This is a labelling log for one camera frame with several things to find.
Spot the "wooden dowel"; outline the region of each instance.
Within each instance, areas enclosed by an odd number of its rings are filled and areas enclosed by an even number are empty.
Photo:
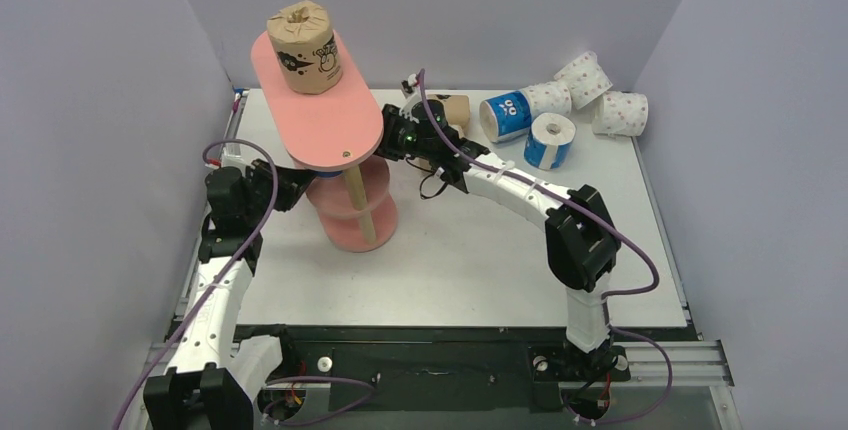
[[[342,170],[342,173],[353,208],[362,210],[367,207],[368,198],[365,196],[365,183],[362,181],[362,172],[359,171],[359,165],[346,168]],[[368,243],[376,242],[377,230],[374,228],[374,220],[371,218],[371,212],[365,213],[357,220],[359,221],[359,230],[362,231],[365,241]]]

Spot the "gray wall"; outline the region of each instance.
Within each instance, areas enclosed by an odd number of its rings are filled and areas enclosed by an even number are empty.
[[[683,0],[636,89],[693,317],[748,430],[845,428],[845,0]]]
[[[0,419],[107,428],[174,309],[232,93],[186,0],[0,0]]]
[[[250,47],[277,10],[300,0],[189,0],[236,85],[257,84]],[[591,48],[630,88],[680,0],[315,0],[331,12],[374,86],[427,67],[449,87],[546,81]]]

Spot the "pink platform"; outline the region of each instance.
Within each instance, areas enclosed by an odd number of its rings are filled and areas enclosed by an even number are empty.
[[[306,192],[330,240],[351,252],[386,243],[397,227],[385,160],[371,157],[383,137],[383,116],[341,37],[336,34],[342,78],[320,95],[303,95],[286,85],[268,34],[256,39],[250,58],[286,151],[299,166],[321,172],[360,164],[368,206],[356,210],[342,176],[316,178]],[[371,213],[377,240],[365,241],[357,218]]]

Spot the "white tabletop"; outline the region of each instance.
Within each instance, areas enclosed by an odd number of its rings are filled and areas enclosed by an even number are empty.
[[[380,105],[400,105],[400,90],[374,90]],[[491,144],[477,107],[501,91],[442,91],[471,100],[468,138],[504,160],[552,183],[597,188],[616,228],[653,258],[660,272],[655,291],[610,299],[615,325],[685,326],[683,310],[645,181],[629,138],[595,136],[589,116],[572,114],[577,137],[564,165],[541,171],[524,161],[524,139]],[[238,137],[258,143],[278,165],[291,166],[261,90],[251,90]],[[243,148],[249,158],[257,156]],[[545,235],[506,208],[449,188],[422,201],[422,173],[389,162],[390,192],[398,207],[395,235],[364,254],[335,248],[316,212],[303,198],[291,212],[275,213],[262,231],[256,277],[239,313],[240,324],[397,326],[565,326],[565,287],[547,267]],[[437,182],[428,182],[432,192]],[[650,272],[626,247],[618,253],[611,287],[646,285]]]

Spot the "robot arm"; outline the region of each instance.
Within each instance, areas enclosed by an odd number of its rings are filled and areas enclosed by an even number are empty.
[[[200,266],[191,290],[191,308],[211,293],[183,333],[164,375],[147,379],[144,402],[157,429],[251,429],[252,401],[268,375],[283,363],[279,335],[242,341],[230,356],[241,302],[262,249],[255,238],[220,283],[216,276],[259,224],[271,200],[271,169],[256,160],[242,170],[228,166],[206,177],[211,208],[201,230]],[[274,209],[288,211],[315,178],[311,170],[276,167]]]
[[[391,160],[424,158],[444,182],[472,195],[479,195],[521,215],[545,232],[548,266],[567,287],[568,325],[566,339],[584,354],[606,353],[610,344],[609,323],[602,298],[609,285],[610,272],[621,243],[597,224],[589,221],[559,201],[543,194],[544,186],[563,198],[571,199],[612,225],[612,219],[600,194],[592,187],[569,189],[537,179],[512,168],[488,148],[461,138],[451,128],[439,100],[429,100],[439,128],[464,154],[488,167],[501,169],[493,173],[469,164],[445,145],[415,91],[415,76],[402,83],[407,96],[399,108],[383,108],[383,139],[377,154]],[[532,184],[503,175],[509,170],[527,177]]]

